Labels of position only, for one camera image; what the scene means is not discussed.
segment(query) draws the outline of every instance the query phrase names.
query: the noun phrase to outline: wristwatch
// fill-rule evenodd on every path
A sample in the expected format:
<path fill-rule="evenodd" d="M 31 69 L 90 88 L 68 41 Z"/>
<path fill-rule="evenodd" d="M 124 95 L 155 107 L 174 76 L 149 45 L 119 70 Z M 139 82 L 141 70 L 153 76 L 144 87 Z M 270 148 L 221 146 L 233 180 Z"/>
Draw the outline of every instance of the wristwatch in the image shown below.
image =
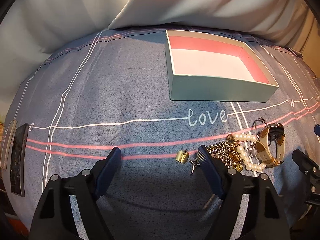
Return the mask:
<path fill-rule="evenodd" d="M 276 141 L 276 158 L 269 149 L 269 141 Z M 260 133 L 259 140 L 256 141 L 257 156 L 269 168 L 276 167 L 283 163 L 285 133 L 281 123 L 268 124 Z"/>

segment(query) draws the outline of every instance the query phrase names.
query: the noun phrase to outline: smartphone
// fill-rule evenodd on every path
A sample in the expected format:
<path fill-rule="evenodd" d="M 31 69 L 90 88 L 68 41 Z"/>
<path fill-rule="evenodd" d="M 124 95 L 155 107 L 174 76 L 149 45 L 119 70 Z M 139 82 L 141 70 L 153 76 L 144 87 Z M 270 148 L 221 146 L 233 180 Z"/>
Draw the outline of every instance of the smartphone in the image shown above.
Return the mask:
<path fill-rule="evenodd" d="M 25 196 L 24 181 L 23 181 L 23 167 L 24 167 L 24 153 L 26 150 L 26 142 L 28 138 L 29 125 L 18 127 L 14 134 L 11 163 L 10 163 L 10 184 L 11 192 L 21 197 Z"/>
<path fill-rule="evenodd" d="M 17 121 L 13 120 L 9 123 L 8 130 L 5 134 L 5 138 L 2 144 L 2 149 L 1 149 L 1 156 L 0 156 L 0 167 L 3 170 L 7 169 L 7 160 L 8 160 L 8 154 L 9 154 L 9 149 L 12 141 L 12 136 L 14 133 L 14 129 L 16 128 Z"/>

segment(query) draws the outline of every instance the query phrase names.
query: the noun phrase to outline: gold cylinder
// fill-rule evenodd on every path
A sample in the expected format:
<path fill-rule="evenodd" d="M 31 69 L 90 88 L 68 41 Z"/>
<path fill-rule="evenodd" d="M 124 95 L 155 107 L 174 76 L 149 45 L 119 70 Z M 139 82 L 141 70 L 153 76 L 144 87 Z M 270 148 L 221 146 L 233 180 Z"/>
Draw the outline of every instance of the gold cylinder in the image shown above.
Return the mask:
<path fill-rule="evenodd" d="M 180 163 L 186 163 L 189 158 L 189 153 L 186 150 L 178 151 L 176 155 L 176 160 Z"/>

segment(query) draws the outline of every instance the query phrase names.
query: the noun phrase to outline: rectangular box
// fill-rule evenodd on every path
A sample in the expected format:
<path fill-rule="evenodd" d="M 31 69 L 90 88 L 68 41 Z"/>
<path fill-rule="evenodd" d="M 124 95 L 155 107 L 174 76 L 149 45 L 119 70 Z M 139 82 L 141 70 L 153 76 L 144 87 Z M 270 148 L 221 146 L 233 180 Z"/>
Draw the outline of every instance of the rectangular box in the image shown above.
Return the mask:
<path fill-rule="evenodd" d="M 244 42 L 166 30 L 171 100 L 266 102 L 278 83 Z"/>

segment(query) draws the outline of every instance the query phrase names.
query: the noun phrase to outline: metal bolt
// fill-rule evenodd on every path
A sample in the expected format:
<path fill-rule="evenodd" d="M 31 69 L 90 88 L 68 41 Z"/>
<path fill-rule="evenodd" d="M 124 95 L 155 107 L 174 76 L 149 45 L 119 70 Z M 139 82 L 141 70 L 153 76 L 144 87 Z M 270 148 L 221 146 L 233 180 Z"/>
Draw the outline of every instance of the metal bolt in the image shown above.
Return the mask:
<path fill-rule="evenodd" d="M 268 176 L 267 174 L 265 174 L 265 173 L 261 173 L 261 174 L 260 174 L 260 177 L 261 177 L 261 179 L 263 179 L 263 180 L 266 180 L 266 179 L 269 178 L 269 176 Z"/>
<path fill-rule="evenodd" d="M 237 173 L 237 171 L 234 168 L 230 168 L 230 169 L 228 169 L 228 173 L 231 175 L 235 175 Z"/>
<path fill-rule="evenodd" d="M 54 174 L 51 176 L 51 180 L 55 181 L 59 178 L 59 176 L 57 174 Z"/>
<path fill-rule="evenodd" d="M 82 172 L 81 172 L 81 174 L 83 175 L 83 176 L 88 176 L 89 174 L 90 174 L 90 170 L 88 170 L 88 169 L 85 169 L 85 170 L 83 170 Z"/>

